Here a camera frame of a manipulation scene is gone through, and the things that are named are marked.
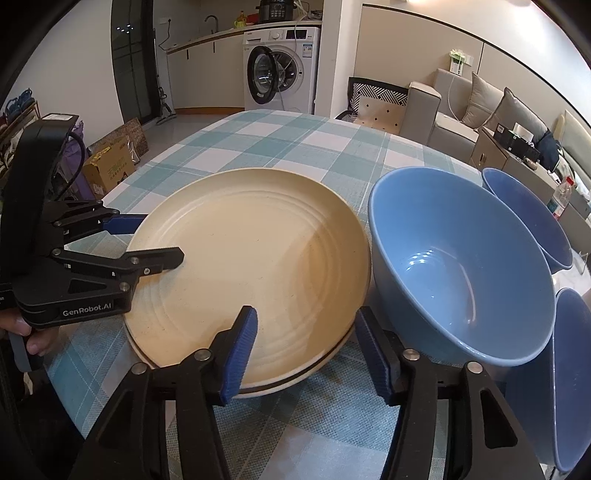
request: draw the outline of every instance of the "blue and white tablecloth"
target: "blue and white tablecloth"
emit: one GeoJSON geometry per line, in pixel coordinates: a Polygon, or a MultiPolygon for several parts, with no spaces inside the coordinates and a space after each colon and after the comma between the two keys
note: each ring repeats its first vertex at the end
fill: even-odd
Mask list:
{"type": "MultiPolygon", "coordinates": [[[[150,213],[176,190],[212,173],[280,168],[330,187],[367,224],[374,183],[406,166],[436,167],[482,184],[474,168],[394,135],[319,116],[257,110],[227,117],[170,147],[109,193],[105,205],[122,213],[150,213]]],[[[130,239],[101,233],[70,249],[118,257],[130,239]]],[[[138,361],[120,315],[61,329],[47,371],[82,435],[138,361]]],[[[180,478],[174,404],[169,411],[171,477],[180,478]]],[[[358,480],[379,478],[398,409],[375,394],[363,356],[349,341],[307,380],[265,397],[233,400],[217,408],[216,417],[236,479],[358,480]]],[[[433,474],[444,463],[444,424],[441,415],[433,474]]]]}

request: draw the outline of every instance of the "human hand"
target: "human hand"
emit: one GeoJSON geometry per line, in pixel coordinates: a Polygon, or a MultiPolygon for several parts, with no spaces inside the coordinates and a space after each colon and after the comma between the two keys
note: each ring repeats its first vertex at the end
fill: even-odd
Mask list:
{"type": "MultiPolygon", "coordinates": [[[[0,330],[16,333],[23,337],[30,335],[32,331],[31,326],[23,320],[18,309],[0,310],[0,330]]],[[[49,353],[57,340],[59,330],[59,327],[53,327],[33,332],[27,340],[27,352],[30,355],[40,356],[49,353]]]]}

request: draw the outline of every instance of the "tile floor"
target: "tile floor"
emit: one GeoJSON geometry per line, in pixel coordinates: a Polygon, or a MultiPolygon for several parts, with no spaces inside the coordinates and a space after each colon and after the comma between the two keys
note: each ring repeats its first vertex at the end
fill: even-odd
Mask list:
{"type": "Polygon", "coordinates": [[[178,115],[161,125],[154,125],[145,130],[150,150],[139,162],[140,166],[149,162],[164,150],[172,147],[189,135],[225,118],[227,115],[178,115]]]}

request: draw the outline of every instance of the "purple bag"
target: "purple bag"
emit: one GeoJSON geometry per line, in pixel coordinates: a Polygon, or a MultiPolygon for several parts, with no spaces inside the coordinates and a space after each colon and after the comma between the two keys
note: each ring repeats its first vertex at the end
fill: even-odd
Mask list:
{"type": "MultiPolygon", "coordinates": [[[[77,134],[80,138],[84,139],[84,122],[81,120],[78,125],[76,125],[72,131],[77,134]]],[[[61,169],[64,171],[66,175],[68,175],[68,179],[76,173],[78,166],[80,165],[80,146],[78,142],[73,138],[70,138],[66,142],[66,147],[64,148],[64,153],[61,156],[61,169]]],[[[86,181],[86,178],[80,172],[78,178],[74,181],[72,186],[70,187],[70,191],[76,194],[79,200],[94,200],[95,196],[86,181]]]]}

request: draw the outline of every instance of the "cream plate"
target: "cream plate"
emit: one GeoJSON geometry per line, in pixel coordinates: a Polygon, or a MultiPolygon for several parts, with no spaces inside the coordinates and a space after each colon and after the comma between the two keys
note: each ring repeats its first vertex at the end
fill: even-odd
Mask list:
{"type": "Polygon", "coordinates": [[[177,191],[143,221],[128,250],[180,247],[181,266],[142,277],[125,315],[159,367],[179,363],[230,328],[243,305],[259,328],[242,389],[315,364],[350,329],[369,284],[368,239],[324,185],[282,170],[244,168],[177,191]]]}
{"type": "MultiPolygon", "coordinates": [[[[124,327],[124,329],[125,334],[127,335],[127,339],[129,340],[129,344],[131,345],[131,348],[139,357],[139,359],[145,364],[147,364],[150,368],[156,368],[156,366],[151,362],[151,360],[147,356],[145,356],[142,350],[140,350],[139,347],[136,345],[134,339],[131,338],[128,329],[126,327],[124,327]]],[[[325,366],[334,358],[334,356],[339,352],[341,347],[347,343],[347,340],[349,340],[349,337],[353,333],[354,329],[355,326],[352,326],[349,329],[349,331],[345,334],[343,339],[339,343],[337,343],[337,345],[329,353],[327,353],[324,357],[318,360],[315,364],[312,364],[308,368],[302,370],[300,373],[293,375],[292,377],[284,378],[279,382],[275,382],[264,387],[241,389],[240,393],[234,396],[234,398],[262,397],[263,395],[269,395],[271,393],[285,390],[286,388],[308,378],[310,375],[316,373],[318,370],[320,370],[323,366],[325,366]]]]}

